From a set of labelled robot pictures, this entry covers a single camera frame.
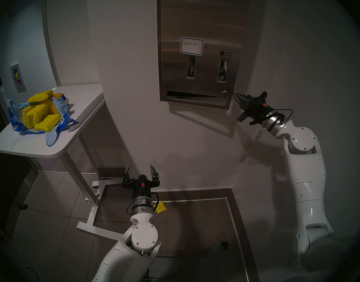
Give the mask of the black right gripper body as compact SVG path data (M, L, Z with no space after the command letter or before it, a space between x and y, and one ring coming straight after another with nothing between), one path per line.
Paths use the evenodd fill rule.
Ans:
M251 102L248 102L247 107L241 108L243 113L237 118L237 120L242 122L249 117L253 119L253 121L250 122L250 125L262 124L264 120L270 118L270 113L275 111L275 109L270 107L265 101L267 92L262 92L262 94L258 97L253 97L252 95L249 96L251 96Z

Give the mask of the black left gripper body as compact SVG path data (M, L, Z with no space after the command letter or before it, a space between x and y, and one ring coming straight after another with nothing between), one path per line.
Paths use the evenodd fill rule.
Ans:
M122 181L123 188L132 189L132 200L140 195L151 198L151 188L159 185L160 181L150 181L145 175L140 175L137 179L133 178L131 182Z

